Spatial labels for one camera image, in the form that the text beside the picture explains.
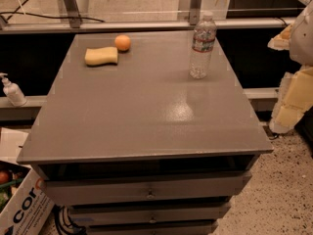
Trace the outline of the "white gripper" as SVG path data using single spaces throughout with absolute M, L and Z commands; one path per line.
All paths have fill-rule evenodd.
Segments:
M 295 74 L 283 76 L 278 102 L 275 104 L 269 127 L 274 133 L 287 133 L 313 107 L 313 0 L 267 46 L 282 51 L 290 49 L 293 61 L 302 65 Z

